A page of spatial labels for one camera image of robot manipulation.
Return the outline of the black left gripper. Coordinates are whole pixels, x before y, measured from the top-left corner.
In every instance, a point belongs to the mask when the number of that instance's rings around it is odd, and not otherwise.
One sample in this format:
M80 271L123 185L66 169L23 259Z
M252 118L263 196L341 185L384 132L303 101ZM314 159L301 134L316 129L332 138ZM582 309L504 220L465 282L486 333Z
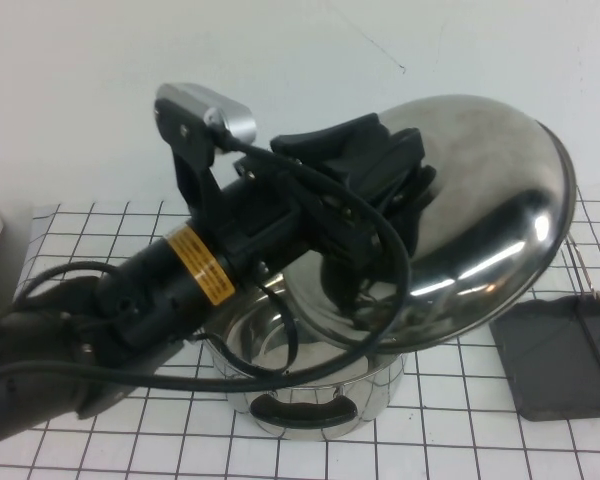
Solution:
M419 129L388 138L376 113L279 135L270 147L300 161L329 160L333 177L365 201L402 184L425 156ZM234 224L222 244L236 277L263 280L310 250L351 268L364 268L381 255L375 226L342 200L252 158L241 158L234 167L239 179L223 189Z

